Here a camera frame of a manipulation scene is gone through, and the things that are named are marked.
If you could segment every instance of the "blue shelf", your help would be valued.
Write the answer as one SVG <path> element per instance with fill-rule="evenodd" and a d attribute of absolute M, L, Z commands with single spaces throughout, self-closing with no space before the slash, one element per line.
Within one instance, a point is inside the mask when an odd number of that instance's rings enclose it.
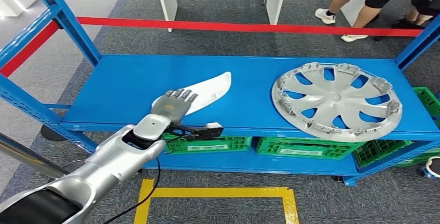
<path fill-rule="evenodd" d="M 319 158 L 290 158 L 258 155 L 255 151 L 219 152 L 185 155 L 159 156 L 164 170 L 217 171 L 244 173 L 276 173 L 304 175 L 358 175 L 356 163 L 351 155 L 342 160 Z M 144 166 L 157 169 L 156 161 Z"/>
<path fill-rule="evenodd" d="M 141 120 L 151 102 L 167 90 L 231 71 L 229 92 L 185 117 L 184 125 L 219 122 L 226 135 L 307 137 L 277 113 L 270 89 L 280 75 L 308 62 L 354 64 L 393 84 L 403 103 L 403 116 L 383 138 L 430 141 L 440 137 L 401 71 L 388 59 L 103 55 L 61 125 L 76 131 L 116 131 Z"/>

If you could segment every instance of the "wheel cover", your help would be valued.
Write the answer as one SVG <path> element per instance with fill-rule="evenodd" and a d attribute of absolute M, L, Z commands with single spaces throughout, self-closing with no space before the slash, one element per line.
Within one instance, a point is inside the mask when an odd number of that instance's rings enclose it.
<path fill-rule="evenodd" d="M 365 142 L 393 131 L 402 104 L 389 82 L 351 64 L 307 63 L 272 87 L 275 108 L 313 136 Z"/>

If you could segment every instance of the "yellow floor tape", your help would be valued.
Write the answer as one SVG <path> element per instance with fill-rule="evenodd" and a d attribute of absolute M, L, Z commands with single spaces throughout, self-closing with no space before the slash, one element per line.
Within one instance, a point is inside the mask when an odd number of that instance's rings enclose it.
<path fill-rule="evenodd" d="M 153 179 L 144 179 L 139 193 L 143 200 L 153 188 Z M 281 197 L 283 199 L 286 224 L 299 224 L 296 212 L 295 197 L 292 189 L 281 187 L 267 188 L 157 188 L 152 197 L 156 198 L 258 198 Z M 146 224 L 150 199 L 137 207 L 134 224 Z"/>

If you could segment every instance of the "silver robotic arm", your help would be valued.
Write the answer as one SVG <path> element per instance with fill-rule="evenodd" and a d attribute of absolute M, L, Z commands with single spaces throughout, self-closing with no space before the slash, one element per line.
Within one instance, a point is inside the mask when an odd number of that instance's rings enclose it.
<path fill-rule="evenodd" d="M 44 186 L 18 193 L 0 204 L 0 223 L 82 223 L 94 206 L 119 183 L 132 177 L 164 149 L 164 132 L 193 139 L 219 136 L 223 128 L 192 130 L 179 126 L 197 97 L 169 91 L 137 125 L 127 125 L 102 142 L 77 170 Z"/>

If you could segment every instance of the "black cable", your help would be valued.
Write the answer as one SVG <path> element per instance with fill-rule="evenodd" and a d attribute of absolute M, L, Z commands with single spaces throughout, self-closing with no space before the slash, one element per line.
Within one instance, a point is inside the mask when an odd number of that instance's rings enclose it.
<path fill-rule="evenodd" d="M 123 216 L 124 214 L 132 211 L 133 209 L 139 207 L 140 205 L 142 205 L 144 202 L 146 202 L 153 194 L 153 192 L 156 190 L 157 185 L 159 184 L 159 180 L 160 180 L 160 162 L 159 162 L 159 158 L 156 157 L 156 161 L 157 161 L 157 179 L 156 179 L 156 183 L 153 186 L 153 189 L 151 190 L 150 194 L 147 195 L 147 197 L 145 199 L 143 199 L 141 202 L 139 202 L 138 204 L 136 204 L 135 206 L 128 208 L 127 210 L 121 212 L 120 214 L 112 217 L 111 219 L 109 219 L 108 221 L 104 222 L 104 224 L 109 224 L 110 222 L 116 220 L 117 218 Z"/>
<path fill-rule="evenodd" d="M 169 144 L 169 143 L 171 143 L 172 141 L 174 141 L 174 140 L 176 140 L 176 139 L 179 139 L 179 138 L 186 138 L 186 137 L 188 137 L 188 136 L 192 136 L 192 135 L 193 135 L 193 134 L 191 133 L 191 134 L 187 134 L 187 135 L 183 135 L 183 136 L 178 136 L 178 137 L 175 137 L 175 138 L 173 138 L 173 139 L 166 140 L 166 142 L 167 142 L 167 144 Z M 169 155 L 169 154 L 172 154 L 173 152 L 174 152 L 174 146 L 171 146 L 171 152 L 169 152 L 169 153 L 164 152 L 164 154 Z"/>

